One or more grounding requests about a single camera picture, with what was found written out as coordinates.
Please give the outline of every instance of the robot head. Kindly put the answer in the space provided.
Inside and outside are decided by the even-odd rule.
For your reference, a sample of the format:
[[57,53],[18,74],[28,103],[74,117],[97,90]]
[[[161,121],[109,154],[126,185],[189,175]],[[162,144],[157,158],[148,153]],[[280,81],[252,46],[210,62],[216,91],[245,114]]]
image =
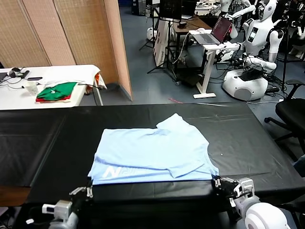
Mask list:
[[262,0],[259,2],[258,6],[258,16],[259,20],[263,21],[267,18],[271,18],[275,8],[276,8],[276,0]]

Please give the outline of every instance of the wooden panel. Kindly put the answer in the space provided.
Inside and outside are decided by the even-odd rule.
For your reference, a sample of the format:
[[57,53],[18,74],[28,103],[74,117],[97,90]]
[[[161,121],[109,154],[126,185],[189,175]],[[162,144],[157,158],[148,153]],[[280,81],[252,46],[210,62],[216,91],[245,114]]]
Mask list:
[[77,64],[94,64],[106,83],[118,81],[107,17],[100,0],[54,0]]
[[15,207],[24,204],[30,193],[29,187],[0,186],[0,207]]
[[51,65],[75,65],[53,0],[23,0],[23,4]]
[[132,86],[129,78],[129,70],[118,1],[104,0],[104,4],[106,8],[116,68],[119,75],[119,83],[121,87],[123,87],[124,90],[129,94],[130,99],[132,100]]
[[0,1],[0,62],[6,68],[49,66],[18,0]]

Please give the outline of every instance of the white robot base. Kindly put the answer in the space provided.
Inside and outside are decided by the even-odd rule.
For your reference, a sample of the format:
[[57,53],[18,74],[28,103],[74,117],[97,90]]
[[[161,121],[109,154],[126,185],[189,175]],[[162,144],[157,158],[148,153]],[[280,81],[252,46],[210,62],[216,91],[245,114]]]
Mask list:
[[244,101],[251,101],[255,99],[260,99],[264,96],[268,81],[263,77],[243,81],[239,78],[242,75],[243,69],[233,70],[226,74],[223,83],[223,89],[232,97]]

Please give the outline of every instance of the cup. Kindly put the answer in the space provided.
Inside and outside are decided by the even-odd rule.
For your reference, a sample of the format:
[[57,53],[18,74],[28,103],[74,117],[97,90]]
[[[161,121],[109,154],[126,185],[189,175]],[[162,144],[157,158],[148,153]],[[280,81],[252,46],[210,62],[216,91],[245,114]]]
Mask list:
[[27,81],[26,84],[24,85],[24,88],[28,90],[30,95],[35,96],[38,94],[38,88],[37,88],[36,82]]

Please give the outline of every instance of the chair armrest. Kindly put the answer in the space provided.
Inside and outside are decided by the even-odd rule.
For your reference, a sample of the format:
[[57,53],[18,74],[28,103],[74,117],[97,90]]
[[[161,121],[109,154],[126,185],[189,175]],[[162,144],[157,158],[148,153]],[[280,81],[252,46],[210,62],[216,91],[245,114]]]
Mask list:
[[286,84],[294,86],[293,89],[291,90],[291,92],[289,93],[289,95],[287,96],[286,100],[291,99],[294,96],[294,94],[297,91],[297,89],[300,86],[305,85],[305,83],[302,83],[301,81],[298,81],[298,80],[287,80]]
[[286,84],[287,85],[296,85],[296,84],[299,84],[299,85],[305,85],[305,83],[299,81],[299,80],[287,80],[286,81]]

